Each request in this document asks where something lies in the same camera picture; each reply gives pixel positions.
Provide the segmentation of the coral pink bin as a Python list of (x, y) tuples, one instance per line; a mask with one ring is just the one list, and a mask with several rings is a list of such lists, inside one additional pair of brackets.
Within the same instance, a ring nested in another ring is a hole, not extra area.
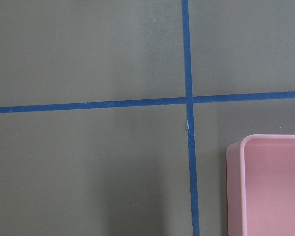
[(226, 151), (228, 234), (295, 236), (295, 135), (249, 135)]

